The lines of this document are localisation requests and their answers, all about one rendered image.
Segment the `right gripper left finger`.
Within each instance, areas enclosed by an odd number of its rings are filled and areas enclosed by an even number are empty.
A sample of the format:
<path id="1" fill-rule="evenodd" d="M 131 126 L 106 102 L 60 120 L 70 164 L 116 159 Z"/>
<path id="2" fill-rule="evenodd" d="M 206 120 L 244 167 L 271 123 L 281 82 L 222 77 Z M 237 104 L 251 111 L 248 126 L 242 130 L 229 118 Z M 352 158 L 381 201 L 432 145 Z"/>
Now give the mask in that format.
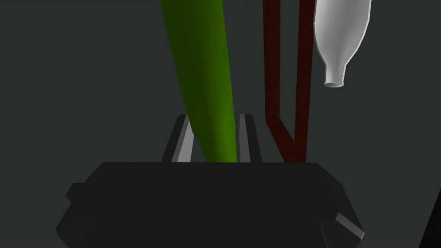
<path id="1" fill-rule="evenodd" d="M 174 125 L 161 162 L 191 162 L 194 134 L 186 114 Z"/>

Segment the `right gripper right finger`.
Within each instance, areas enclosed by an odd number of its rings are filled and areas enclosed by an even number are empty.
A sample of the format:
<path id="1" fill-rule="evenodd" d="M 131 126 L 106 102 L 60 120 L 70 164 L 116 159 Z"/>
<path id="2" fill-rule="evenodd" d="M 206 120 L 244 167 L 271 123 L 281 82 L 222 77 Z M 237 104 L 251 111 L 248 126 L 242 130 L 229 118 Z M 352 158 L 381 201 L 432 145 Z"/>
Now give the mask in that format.
<path id="1" fill-rule="evenodd" d="M 239 162 L 262 162 L 255 119 L 251 114 L 239 115 Z"/>

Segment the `green bottle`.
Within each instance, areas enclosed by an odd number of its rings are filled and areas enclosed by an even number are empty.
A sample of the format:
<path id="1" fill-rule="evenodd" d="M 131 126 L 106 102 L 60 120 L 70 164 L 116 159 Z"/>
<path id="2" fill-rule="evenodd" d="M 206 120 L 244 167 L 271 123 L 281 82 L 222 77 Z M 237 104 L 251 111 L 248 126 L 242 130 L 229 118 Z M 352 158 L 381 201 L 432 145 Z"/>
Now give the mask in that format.
<path id="1" fill-rule="evenodd" d="M 206 162 L 237 161 L 222 0 L 160 0 L 181 93 Z"/>

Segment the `white bottle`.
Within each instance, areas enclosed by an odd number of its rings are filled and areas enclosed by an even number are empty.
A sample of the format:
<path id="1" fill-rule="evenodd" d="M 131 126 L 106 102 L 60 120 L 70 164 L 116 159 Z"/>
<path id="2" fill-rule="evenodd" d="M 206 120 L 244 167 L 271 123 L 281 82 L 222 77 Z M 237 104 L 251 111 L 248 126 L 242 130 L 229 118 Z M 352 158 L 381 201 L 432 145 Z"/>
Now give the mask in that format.
<path id="1" fill-rule="evenodd" d="M 344 85 L 346 66 L 357 52 L 370 20 L 372 0 L 316 0 L 314 36 L 325 65 L 324 86 Z"/>

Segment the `dark red frame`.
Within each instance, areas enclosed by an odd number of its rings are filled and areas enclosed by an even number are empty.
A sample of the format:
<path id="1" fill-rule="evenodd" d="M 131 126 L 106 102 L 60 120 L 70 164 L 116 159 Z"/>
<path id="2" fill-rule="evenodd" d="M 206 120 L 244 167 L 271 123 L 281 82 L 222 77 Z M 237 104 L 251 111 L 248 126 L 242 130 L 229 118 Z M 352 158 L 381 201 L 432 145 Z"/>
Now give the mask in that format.
<path id="1" fill-rule="evenodd" d="M 305 163 L 314 45 L 316 0 L 299 0 L 295 96 L 292 137 L 280 119 L 280 0 L 263 0 L 265 120 L 287 163 Z"/>

